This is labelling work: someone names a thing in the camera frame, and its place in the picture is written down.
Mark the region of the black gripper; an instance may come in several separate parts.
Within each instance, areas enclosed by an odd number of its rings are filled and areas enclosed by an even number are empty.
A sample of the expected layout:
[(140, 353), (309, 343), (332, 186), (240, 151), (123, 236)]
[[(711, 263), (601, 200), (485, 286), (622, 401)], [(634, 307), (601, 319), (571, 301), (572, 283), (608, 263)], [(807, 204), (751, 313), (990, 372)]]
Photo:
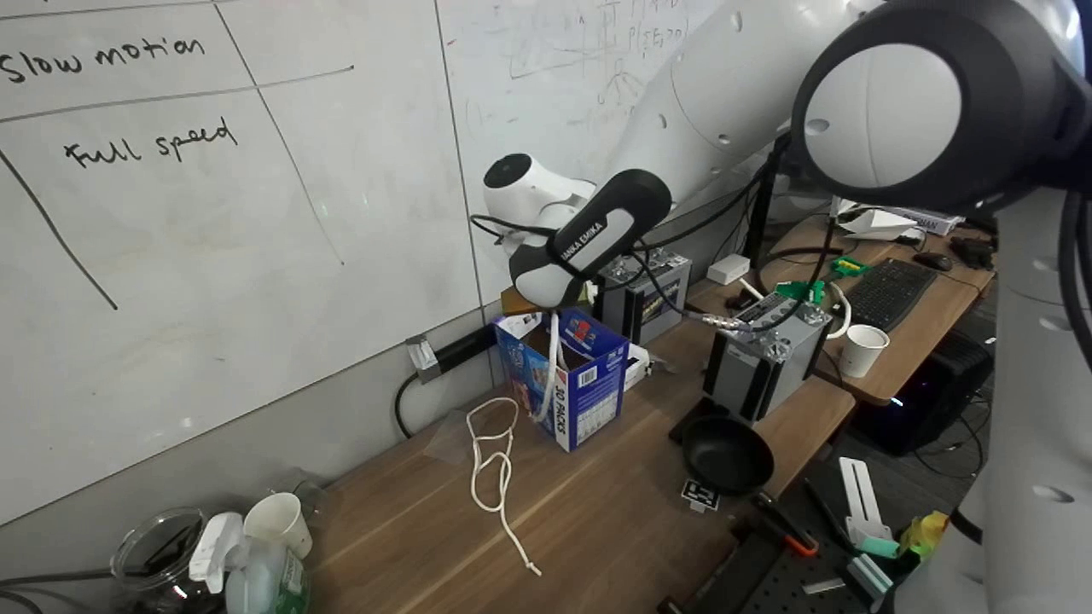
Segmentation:
[(671, 193), (654, 175), (622, 170), (543, 246), (522, 246), (509, 259), (512, 286), (543, 309), (564, 307), (585, 278), (654, 229), (670, 206)]

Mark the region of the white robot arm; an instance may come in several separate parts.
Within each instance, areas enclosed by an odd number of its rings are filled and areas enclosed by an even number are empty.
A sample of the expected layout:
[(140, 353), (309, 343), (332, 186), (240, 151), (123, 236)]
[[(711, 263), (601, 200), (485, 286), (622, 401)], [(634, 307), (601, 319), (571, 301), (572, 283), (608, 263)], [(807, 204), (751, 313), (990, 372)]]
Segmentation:
[(764, 145), (861, 204), (995, 212), (990, 458), (883, 614), (1092, 614), (1092, 81), (1081, 0), (722, 0), (592, 183), (485, 170), (512, 286), (561, 307)]

